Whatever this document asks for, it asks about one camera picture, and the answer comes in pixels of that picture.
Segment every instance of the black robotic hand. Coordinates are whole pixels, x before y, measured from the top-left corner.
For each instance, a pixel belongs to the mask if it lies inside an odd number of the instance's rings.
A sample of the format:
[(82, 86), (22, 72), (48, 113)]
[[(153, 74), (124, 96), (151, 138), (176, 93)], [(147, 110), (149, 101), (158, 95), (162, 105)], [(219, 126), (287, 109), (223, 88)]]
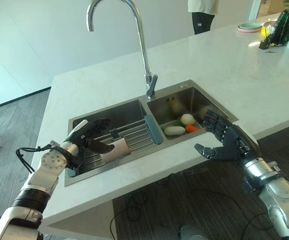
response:
[(237, 125), (208, 109), (203, 117), (205, 129), (222, 142), (221, 147), (194, 148), (205, 158), (215, 161), (237, 161), (240, 166), (261, 156), (259, 146)]
[(74, 143), (79, 149), (85, 147), (97, 154), (109, 153), (115, 146), (112, 144), (106, 145), (101, 141), (94, 140), (93, 137), (106, 130), (110, 121), (109, 118), (100, 118), (94, 121), (83, 120), (64, 141)]

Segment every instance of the cardboard tube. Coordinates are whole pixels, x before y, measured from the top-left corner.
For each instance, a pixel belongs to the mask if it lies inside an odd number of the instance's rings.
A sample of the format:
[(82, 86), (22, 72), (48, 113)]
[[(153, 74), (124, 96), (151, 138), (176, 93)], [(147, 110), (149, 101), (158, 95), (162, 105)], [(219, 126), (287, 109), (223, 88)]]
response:
[(131, 153), (130, 148), (124, 138), (114, 141), (111, 144), (114, 145), (114, 149), (112, 151), (105, 154), (100, 154), (102, 161), (105, 163), (112, 162)]

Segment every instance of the faucet handle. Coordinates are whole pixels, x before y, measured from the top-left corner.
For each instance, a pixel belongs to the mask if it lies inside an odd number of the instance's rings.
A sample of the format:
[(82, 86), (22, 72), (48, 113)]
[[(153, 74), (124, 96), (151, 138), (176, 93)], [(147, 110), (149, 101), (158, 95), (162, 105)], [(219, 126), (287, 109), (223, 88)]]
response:
[(158, 75), (154, 74), (152, 77), (151, 82), (149, 83), (149, 89), (146, 91), (146, 95), (149, 99), (154, 99), (156, 97), (155, 95), (155, 86), (158, 80)]

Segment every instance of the carrot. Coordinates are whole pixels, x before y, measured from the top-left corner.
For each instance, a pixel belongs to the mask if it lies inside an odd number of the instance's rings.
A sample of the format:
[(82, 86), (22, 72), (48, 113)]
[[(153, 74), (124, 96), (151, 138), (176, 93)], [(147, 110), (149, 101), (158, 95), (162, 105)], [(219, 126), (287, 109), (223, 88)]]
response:
[(187, 125), (185, 126), (185, 130), (186, 130), (187, 133), (193, 133), (193, 132), (195, 132), (195, 131), (198, 131), (199, 128), (197, 128), (197, 127), (194, 126), (194, 125), (187, 124)]

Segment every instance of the dish rack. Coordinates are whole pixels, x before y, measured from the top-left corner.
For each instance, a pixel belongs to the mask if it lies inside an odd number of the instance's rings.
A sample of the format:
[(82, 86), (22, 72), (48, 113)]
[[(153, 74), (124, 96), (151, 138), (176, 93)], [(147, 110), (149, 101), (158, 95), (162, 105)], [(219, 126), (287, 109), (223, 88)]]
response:
[[(152, 148), (161, 143), (156, 134), (150, 129), (151, 116), (145, 116), (139, 121), (111, 129), (108, 134), (95, 138), (104, 144), (111, 144), (124, 138), (130, 148), (131, 154)], [(84, 148), (79, 151), (79, 156), (83, 159), (82, 164), (75, 171), (75, 176), (84, 174), (93, 169), (100, 168), (108, 162), (102, 161), (100, 154)]]

